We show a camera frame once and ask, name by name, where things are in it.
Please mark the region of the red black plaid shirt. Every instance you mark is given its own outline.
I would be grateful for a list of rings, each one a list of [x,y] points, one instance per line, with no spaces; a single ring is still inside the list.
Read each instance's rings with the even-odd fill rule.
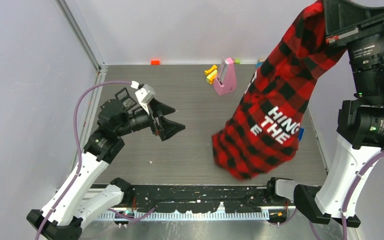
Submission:
[[[234,178],[269,173],[296,155],[316,83],[346,52],[326,43],[325,22],[320,0],[299,13],[254,72],[232,117],[212,136],[214,163]]]

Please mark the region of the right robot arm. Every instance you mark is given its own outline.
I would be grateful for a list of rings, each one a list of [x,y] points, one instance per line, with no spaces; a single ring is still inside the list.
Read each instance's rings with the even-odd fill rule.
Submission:
[[[325,40],[347,48],[355,98],[343,101],[338,112],[337,147],[324,184],[273,177],[265,198],[271,205],[293,202],[315,224],[335,220],[357,228],[357,200],[372,166],[384,156],[384,6],[325,0],[323,7]]]

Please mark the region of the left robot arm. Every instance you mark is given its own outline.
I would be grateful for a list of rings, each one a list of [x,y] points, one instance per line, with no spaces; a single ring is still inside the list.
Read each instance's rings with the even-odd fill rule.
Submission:
[[[124,147],[123,136],[150,128],[166,141],[186,128],[168,120],[165,116],[176,109],[156,99],[130,111],[135,105],[131,97],[125,97],[108,100],[100,107],[98,128],[81,148],[76,168],[42,209],[32,209],[26,217],[38,235],[48,240],[78,240],[100,214],[117,204],[128,207],[133,202],[132,185],[119,177],[91,199],[83,198]]]

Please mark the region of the black display box far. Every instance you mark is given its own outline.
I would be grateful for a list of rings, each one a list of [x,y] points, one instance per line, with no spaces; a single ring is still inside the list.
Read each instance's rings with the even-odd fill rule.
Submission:
[[[122,88],[114,96],[117,100],[121,101],[122,106],[127,111],[131,110],[133,107],[135,107],[138,104],[136,100],[132,96],[130,96],[126,87]]]

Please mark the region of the orange block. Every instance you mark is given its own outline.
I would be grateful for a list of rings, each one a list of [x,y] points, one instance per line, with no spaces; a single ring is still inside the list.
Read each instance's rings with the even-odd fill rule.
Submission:
[[[151,65],[160,65],[161,62],[160,62],[160,60],[158,60],[158,59],[153,59],[153,60],[150,61],[150,64],[151,64]]]

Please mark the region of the yellow toy blocks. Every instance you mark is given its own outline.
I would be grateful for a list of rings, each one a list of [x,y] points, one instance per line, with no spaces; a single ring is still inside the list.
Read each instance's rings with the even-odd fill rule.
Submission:
[[[213,65],[212,67],[210,67],[209,69],[205,70],[204,71],[204,75],[206,77],[206,81],[212,85],[214,83],[214,80],[217,76],[217,73],[218,73],[218,66],[217,65]]]

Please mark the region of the pink metronome box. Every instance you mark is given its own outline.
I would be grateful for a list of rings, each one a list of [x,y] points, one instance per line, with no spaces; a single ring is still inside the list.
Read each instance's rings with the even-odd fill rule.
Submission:
[[[212,85],[214,91],[219,96],[232,93],[236,90],[237,77],[235,63],[231,57],[228,57],[221,62]]]

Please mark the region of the blue wooden block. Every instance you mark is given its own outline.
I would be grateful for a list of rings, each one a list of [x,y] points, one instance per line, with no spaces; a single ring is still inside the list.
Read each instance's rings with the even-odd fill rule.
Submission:
[[[265,59],[264,59],[264,58],[260,58],[260,59],[257,61],[255,67],[256,67],[256,68],[261,67],[261,65],[262,65],[264,62],[265,62]]]

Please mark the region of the blue lego brick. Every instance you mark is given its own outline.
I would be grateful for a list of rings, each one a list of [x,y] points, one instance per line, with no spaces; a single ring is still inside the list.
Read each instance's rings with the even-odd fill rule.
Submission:
[[[305,130],[304,130],[304,128],[302,128],[302,127],[299,129],[299,135],[298,135],[298,140],[299,140],[299,141],[302,140],[304,131],[305,131]]]

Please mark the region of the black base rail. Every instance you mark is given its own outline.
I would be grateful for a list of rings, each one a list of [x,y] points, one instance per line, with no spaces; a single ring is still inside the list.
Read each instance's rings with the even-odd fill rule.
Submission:
[[[261,185],[155,185],[134,184],[118,205],[140,213],[214,213],[224,209],[228,214],[257,213],[261,209],[291,210],[295,204],[274,199]]]

